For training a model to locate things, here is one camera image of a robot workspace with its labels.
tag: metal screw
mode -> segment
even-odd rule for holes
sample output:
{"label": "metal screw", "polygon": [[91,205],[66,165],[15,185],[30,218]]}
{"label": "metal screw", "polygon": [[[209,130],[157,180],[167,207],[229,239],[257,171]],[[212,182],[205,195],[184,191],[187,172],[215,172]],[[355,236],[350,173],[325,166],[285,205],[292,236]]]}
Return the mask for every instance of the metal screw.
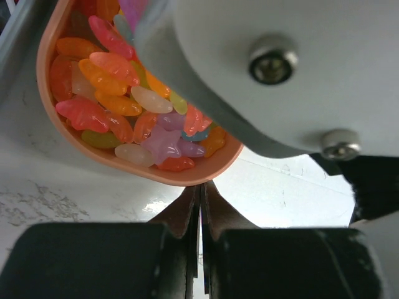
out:
{"label": "metal screw", "polygon": [[249,73],[257,82],[281,84],[291,78],[298,63],[294,46],[282,36],[259,39],[250,55]]}
{"label": "metal screw", "polygon": [[349,130],[334,130],[322,137],[322,156],[332,161],[349,161],[361,151],[357,134]]}

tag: jelly bean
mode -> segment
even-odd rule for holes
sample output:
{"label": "jelly bean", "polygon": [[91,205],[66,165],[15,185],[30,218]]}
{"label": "jelly bean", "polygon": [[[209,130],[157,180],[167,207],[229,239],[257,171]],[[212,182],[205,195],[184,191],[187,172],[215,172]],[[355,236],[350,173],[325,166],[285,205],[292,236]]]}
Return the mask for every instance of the jelly bean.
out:
{"label": "jelly bean", "polygon": [[118,145],[122,144],[111,132],[101,134],[94,131],[85,130],[83,131],[81,138],[88,145],[91,145],[94,148],[100,148],[102,150],[116,148]]}
{"label": "jelly bean", "polygon": [[123,10],[130,28],[135,32],[138,20],[140,20],[148,0],[119,0],[120,8]]}
{"label": "jelly bean", "polygon": [[226,143],[224,140],[225,136],[226,132],[220,126],[217,126],[211,130],[207,139],[200,142],[199,145],[205,147],[205,158],[209,158],[215,153],[215,151],[224,146]]}
{"label": "jelly bean", "polygon": [[89,24],[96,38],[110,52],[117,53],[128,60],[137,60],[135,49],[124,41],[111,23],[97,16],[91,16]]}
{"label": "jelly bean", "polygon": [[109,95],[124,95],[127,92],[127,84],[116,80],[106,71],[94,65],[89,59],[79,61],[79,69],[87,80],[98,90]]}
{"label": "jelly bean", "polygon": [[134,47],[134,35],[132,30],[130,30],[130,26],[126,20],[126,17],[121,14],[117,14],[115,17],[113,17],[113,23],[115,24],[115,27],[118,29],[118,32],[123,37],[123,39],[129,45]]}
{"label": "jelly bean", "polygon": [[130,61],[130,63],[134,66],[138,78],[140,79],[140,86],[145,89],[151,89],[148,85],[147,78],[145,77],[145,69],[143,68],[143,66],[135,61]]}
{"label": "jelly bean", "polygon": [[187,141],[201,141],[208,138],[210,131],[211,131],[210,128],[207,127],[207,129],[205,129],[204,131],[197,132],[193,136],[187,136],[186,132],[182,131],[181,137]]}
{"label": "jelly bean", "polygon": [[211,124],[212,124],[212,119],[210,119],[206,115],[202,115],[202,122],[198,131],[204,132],[207,129],[207,127],[209,127]]}
{"label": "jelly bean", "polygon": [[165,131],[155,125],[150,137],[142,142],[142,147],[151,152],[156,165],[162,164],[167,158],[179,158],[181,151],[177,146],[180,139],[179,131]]}
{"label": "jelly bean", "polygon": [[144,112],[137,118],[134,128],[135,143],[142,143],[146,140],[154,128],[156,123],[156,114],[152,112]]}
{"label": "jelly bean", "polygon": [[115,155],[136,165],[144,167],[154,165],[152,154],[140,145],[120,145],[115,148]]}
{"label": "jelly bean", "polygon": [[170,92],[169,100],[173,104],[173,108],[176,110],[177,113],[179,114],[187,113],[186,100],[172,90]]}
{"label": "jelly bean", "polygon": [[185,125],[185,118],[185,115],[180,115],[177,112],[159,114],[156,123],[166,131],[181,131]]}
{"label": "jelly bean", "polygon": [[147,82],[150,88],[159,94],[163,98],[167,98],[170,95],[170,88],[154,77],[149,71],[145,71],[145,76],[147,77]]}
{"label": "jelly bean", "polygon": [[161,165],[158,165],[159,169],[169,171],[183,171],[186,169],[193,168],[195,166],[194,161],[187,157],[180,158],[168,158],[164,160]]}
{"label": "jelly bean", "polygon": [[97,0],[79,1],[80,11],[87,17],[93,16],[97,13]]}
{"label": "jelly bean", "polygon": [[65,56],[58,55],[51,65],[50,89],[57,102],[73,97],[72,64]]}
{"label": "jelly bean", "polygon": [[88,58],[91,53],[102,52],[101,48],[80,37],[64,37],[59,39],[57,40],[56,47],[59,54],[75,59]]}
{"label": "jelly bean", "polygon": [[89,19],[87,16],[79,11],[72,11],[72,14],[70,15],[70,21],[72,23],[72,32],[74,36],[86,39],[95,44],[97,47],[100,47],[102,50],[105,50],[90,28]]}
{"label": "jelly bean", "polygon": [[202,125],[202,113],[193,105],[188,105],[184,131],[187,136],[194,136]]}
{"label": "jelly bean", "polygon": [[133,129],[126,118],[115,113],[107,113],[107,118],[109,120],[110,130],[121,142],[133,142]]}
{"label": "jelly bean", "polygon": [[179,147],[181,154],[186,157],[199,158],[205,155],[205,148],[196,143],[180,139],[177,142],[177,146]]}
{"label": "jelly bean", "polygon": [[161,98],[152,90],[145,89],[141,86],[134,86],[130,91],[133,98],[145,110],[153,113],[169,113],[173,110],[173,105],[168,100]]}
{"label": "jelly bean", "polygon": [[92,130],[97,133],[106,133],[109,129],[105,110],[88,98],[76,97],[59,102],[55,110],[70,120],[75,130]]}
{"label": "jelly bean", "polygon": [[94,93],[95,98],[106,109],[119,115],[137,116],[141,114],[142,108],[135,101],[123,95],[108,95],[100,90]]}
{"label": "jelly bean", "polygon": [[121,55],[115,53],[92,53],[90,61],[110,73],[115,79],[126,82],[129,86],[140,84],[138,75],[134,66]]}
{"label": "jelly bean", "polygon": [[118,0],[97,0],[97,15],[107,21],[112,21],[119,11]]}
{"label": "jelly bean", "polygon": [[95,88],[93,85],[83,76],[79,69],[79,64],[76,61],[72,61],[72,92],[76,95],[81,95],[89,100],[97,103],[94,97]]}

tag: gummy candy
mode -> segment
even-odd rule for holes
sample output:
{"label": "gummy candy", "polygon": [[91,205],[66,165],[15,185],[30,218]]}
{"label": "gummy candy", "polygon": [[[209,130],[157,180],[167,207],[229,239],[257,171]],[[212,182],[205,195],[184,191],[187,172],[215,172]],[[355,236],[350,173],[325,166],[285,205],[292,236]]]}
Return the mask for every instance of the gummy candy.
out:
{"label": "gummy candy", "polygon": [[127,85],[136,86],[140,84],[134,66],[121,55],[115,53],[97,52],[92,53],[90,61],[101,69],[110,73],[115,79],[126,82]]}
{"label": "gummy candy", "polygon": [[193,136],[202,125],[202,113],[193,105],[188,105],[184,131],[187,136]]}
{"label": "gummy candy", "polygon": [[95,88],[93,85],[83,76],[79,69],[79,64],[76,61],[72,61],[72,92],[76,95],[81,95],[89,100],[97,103],[94,97]]}
{"label": "gummy candy", "polygon": [[77,131],[108,132],[109,125],[105,110],[88,98],[77,95],[70,100],[57,103],[55,109],[59,114],[68,118],[72,127]]}
{"label": "gummy candy", "polygon": [[124,95],[127,84],[114,79],[110,74],[94,65],[89,59],[79,61],[79,69],[87,80],[98,90],[109,95]]}
{"label": "gummy candy", "polygon": [[91,16],[89,17],[89,24],[96,38],[110,52],[117,53],[127,60],[137,60],[135,49],[124,41],[111,23],[97,16]]}
{"label": "gummy candy", "polygon": [[156,165],[162,164],[167,158],[179,158],[181,151],[177,146],[180,139],[179,131],[165,131],[155,125],[150,137],[142,142],[142,147],[149,150]]}
{"label": "gummy candy", "polygon": [[97,133],[90,130],[85,130],[81,136],[82,140],[86,142],[88,145],[93,146],[94,148],[100,148],[103,150],[107,150],[110,148],[116,148],[118,145],[122,143],[115,137],[113,133]]}
{"label": "gummy candy", "polygon": [[173,104],[173,108],[177,113],[182,115],[187,113],[186,100],[172,90],[170,92],[169,100]]}
{"label": "gummy candy", "polygon": [[226,143],[224,140],[225,136],[226,132],[220,126],[217,126],[210,131],[207,139],[200,142],[199,145],[205,147],[205,158],[209,158],[215,153],[215,151],[224,146]]}
{"label": "gummy candy", "polygon": [[107,21],[112,21],[119,11],[118,0],[97,0],[97,15]]}
{"label": "gummy candy", "polygon": [[115,113],[107,113],[107,118],[109,120],[110,130],[121,142],[133,142],[133,129],[126,118]]}
{"label": "gummy candy", "polygon": [[181,154],[186,157],[199,158],[205,155],[205,148],[203,146],[183,139],[180,139],[177,142],[177,146],[179,147]]}
{"label": "gummy candy", "polygon": [[130,26],[126,20],[126,17],[121,14],[117,14],[115,17],[113,17],[113,23],[115,24],[115,27],[118,29],[118,32],[123,37],[123,39],[133,47],[134,35],[132,30],[130,30]]}
{"label": "gummy candy", "polygon": [[116,114],[136,116],[142,112],[141,106],[135,100],[123,95],[108,95],[100,90],[97,90],[94,95],[101,105]]}
{"label": "gummy candy", "polygon": [[135,143],[142,143],[147,139],[156,123],[156,114],[152,112],[144,112],[140,115],[135,123],[134,137]]}
{"label": "gummy candy", "polygon": [[130,93],[133,98],[145,110],[153,113],[169,113],[173,110],[173,105],[168,100],[161,98],[152,90],[145,89],[141,86],[132,87]]}
{"label": "gummy candy", "polygon": [[87,16],[79,11],[72,11],[70,20],[72,23],[72,32],[74,33],[74,36],[86,39],[95,44],[97,47],[100,47],[102,50],[105,50],[90,28],[89,19]]}
{"label": "gummy candy", "polygon": [[73,97],[72,94],[72,64],[62,55],[58,55],[50,69],[50,88],[57,102]]}
{"label": "gummy candy", "polygon": [[57,40],[56,47],[59,54],[75,59],[88,58],[91,53],[102,52],[101,48],[80,37],[63,37]]}
{"label": "gummy candy", "polygon": [[154,165],[152,154],[140,145],[120,145],[115,148],[115,155],[136,165],[144,167]]}
{"label": "gummy candy", "polygon": [[142,67],[142,65],[135,61],[130,61],[130,63],[134,66],[138,78],[140,79],[140,86],[145,89],[151,89],[148,85],[147,78],[145,77],[145,69]]}
{"label": "gummy candy", "polygon": [[211,129],[209,127],[207,127],[207,129],[205,129],[204,131],[197,132],[193,136],[187,136],[186,132],[182,131],[181,137],[187,141],[201,141],[201,140],[205,140],[208,138],[210,131],[211,131]]}
{"label": "gummy candy", "polygon": [[150,88],[159,94],[163,98],[167,98],[170,95],[170,88],[154,77],[149,71],[145,71],[147,82]]}
{"label": "gummy candy", "polygon": [[130,28],[135,32],[138,20],[141,18],[148,0],[119,0],[120,8],[129,22]]}
{"label": "gummy candy", "polygon": [[185,115],[180,115],[177,112],[159,114],[156,123],[166,131],[181,131],[185,125],[185,118]]}
{"label": "gummy candy", "polygon": [[159,169],[169,171],[183,171],[186,169],[193,168],[195,166],[194,161],[187,157],[180,158],[168,158],[164,160],[161,165],[158,165]]}

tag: purple gummy candy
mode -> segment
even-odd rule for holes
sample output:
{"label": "purple gummy candy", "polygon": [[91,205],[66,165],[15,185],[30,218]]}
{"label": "purple gummy candy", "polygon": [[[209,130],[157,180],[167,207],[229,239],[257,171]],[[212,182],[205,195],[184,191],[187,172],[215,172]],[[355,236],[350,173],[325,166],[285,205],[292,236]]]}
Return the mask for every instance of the purple gummy candy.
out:
{"label": "purple gummy candy", "polygon": [[161,126],[155,125],[150,137],[141,144],[150,151],[156,165],[160,165],[167,158],[180,158],[181,151],[177,146],[180,139],[180,131],[168,132]]}
{"label": "purple gummy candy", "polygon": [[203,157],[205,155],[205,148],[201,145],[186,141],[184,139],[177,142],[177,146],[181,151],[181,155],[190,158]]}
{"label": "purple gummy candy", "polygon": [[148,0],[119,0],[120,8],[128,21],[132,32],[140,20]]}
{"label": "purple gummy candy", "polygon": [[186,115],[180,115],[177,112],[159,114],[156,121],[166,131],[182,131],[185,126]]}

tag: white table surface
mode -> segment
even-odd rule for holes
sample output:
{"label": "white table surface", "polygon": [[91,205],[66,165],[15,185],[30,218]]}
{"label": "white table surface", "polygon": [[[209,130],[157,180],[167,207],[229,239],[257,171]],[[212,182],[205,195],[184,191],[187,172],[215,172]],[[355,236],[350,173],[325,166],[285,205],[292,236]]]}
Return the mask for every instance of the white table surface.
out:
{"label": "white table surface", "polygon": [[[21,73],[0,102],[0,267],[29,225],[147,221],[182,190],[98,164],[68,144],[37,91],[38,42],[27,49]],[[348,184],[326,176],[307,156],[272,160],[245,149],[215,182],[263,227],[343,226],[352,214]],[[195,298],[203,297],[197,280]]]}

